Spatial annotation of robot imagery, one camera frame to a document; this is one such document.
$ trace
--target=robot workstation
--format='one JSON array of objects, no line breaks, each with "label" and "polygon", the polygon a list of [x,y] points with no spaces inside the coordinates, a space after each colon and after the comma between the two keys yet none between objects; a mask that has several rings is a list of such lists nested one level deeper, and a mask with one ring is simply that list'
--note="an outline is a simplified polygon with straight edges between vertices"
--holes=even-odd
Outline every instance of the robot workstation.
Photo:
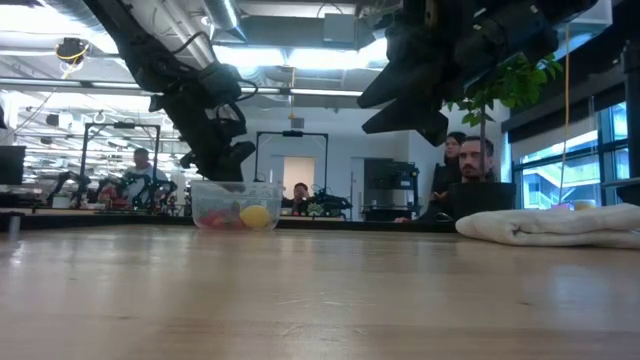
[{"label": "robot workstation", "polygon": [[0,0],[2,353],[637,358],[638,4]]}]

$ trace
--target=lemon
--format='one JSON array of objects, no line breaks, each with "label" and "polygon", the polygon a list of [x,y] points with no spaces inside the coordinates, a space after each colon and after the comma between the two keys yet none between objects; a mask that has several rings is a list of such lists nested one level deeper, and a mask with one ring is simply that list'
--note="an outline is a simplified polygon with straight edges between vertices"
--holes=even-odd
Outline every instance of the lemon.
[{"label": "lemon", "polygon": [[260,205],[251,205],[240,212],[240,220],[251,229],[262,229],[269,225],[269,211]]}]

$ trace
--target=wooden table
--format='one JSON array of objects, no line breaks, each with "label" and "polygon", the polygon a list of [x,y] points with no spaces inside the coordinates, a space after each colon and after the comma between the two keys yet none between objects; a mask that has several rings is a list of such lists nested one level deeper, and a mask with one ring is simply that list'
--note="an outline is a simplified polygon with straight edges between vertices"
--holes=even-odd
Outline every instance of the wooden table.
[{"label": "wooden table", "polygon": [[0,245],[2,359],[640,358],[640,252],[141,226],[23,239]]}]

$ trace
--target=dark hair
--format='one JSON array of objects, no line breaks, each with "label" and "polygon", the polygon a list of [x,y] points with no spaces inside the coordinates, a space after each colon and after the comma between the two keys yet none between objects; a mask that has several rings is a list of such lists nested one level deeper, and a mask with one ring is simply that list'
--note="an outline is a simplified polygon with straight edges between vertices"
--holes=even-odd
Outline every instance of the dark hair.
[{"label": "dark hair", "polygon": [[[467,138],[467,134],[460,131],[452,131],[447,135],[447,139],[448,138],[453,138],[458,143],[458,145],[462,145],[464,139]],[[444,164],[457,167],[458,157],[456,156],[453,158],[447,158],[447,154],[444,154]]]},{"label": "dark hair", "polygon": [[137,148],[133,152],[133,155],[147,155],[147,156],[149,156],[149,150],[147,150],[145,148]]},{"label": "dark hair", "polygon": [[298,186],[302,186],[302,188],[304,189],[304,191],[309,191],[309,188],[307,187],[307,185],[305,185],[305,183],[297,183],[293,188],[297,188]]},{"label": "dark hair", "polygon": [[[471,141],[480,141],[480,136],[467,136],[467,138],[464,140],[464,142],[471,142]],[[487,149],[487,156],[493,156],[493,143],[491,141],[489,141],[489,139],[484,139],[484,143],[485,143],[485,147]]]}]

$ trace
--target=folded cloth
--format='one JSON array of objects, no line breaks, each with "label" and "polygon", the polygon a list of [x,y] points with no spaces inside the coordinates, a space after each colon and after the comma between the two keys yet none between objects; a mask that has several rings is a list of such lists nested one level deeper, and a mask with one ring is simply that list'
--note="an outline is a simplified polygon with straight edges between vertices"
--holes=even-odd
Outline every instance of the folded cloth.
[{"label": "folded cloth", "polygon": [[640,207],[484,212],[458,220],[456,229],[468,237],[506,245],[640,249]]}]

